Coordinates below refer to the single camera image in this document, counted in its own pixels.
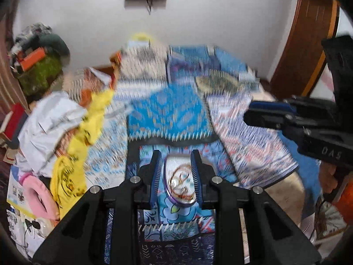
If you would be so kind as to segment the orange sleeve forearm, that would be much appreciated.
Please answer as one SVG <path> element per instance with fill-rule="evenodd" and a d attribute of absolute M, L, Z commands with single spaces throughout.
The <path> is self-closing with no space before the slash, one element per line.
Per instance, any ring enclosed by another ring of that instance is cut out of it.
<path fill-rule="evenodd" d="M 353 225 L 353 181 L 349 180 L 340 199 L 334 202 L 333 205 L 342 215 L 347 225 Z"/>

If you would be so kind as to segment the right hand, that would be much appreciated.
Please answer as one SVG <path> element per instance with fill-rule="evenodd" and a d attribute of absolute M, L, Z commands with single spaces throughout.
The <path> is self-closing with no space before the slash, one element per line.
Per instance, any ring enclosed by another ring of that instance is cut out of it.
<path fill-rule="evenodd" d="M 343 166 L 321 163 L 318 177 L 325 201 L 332 204 L 338 203 L 345 188 L 346 174 L 347 170 Z"/>

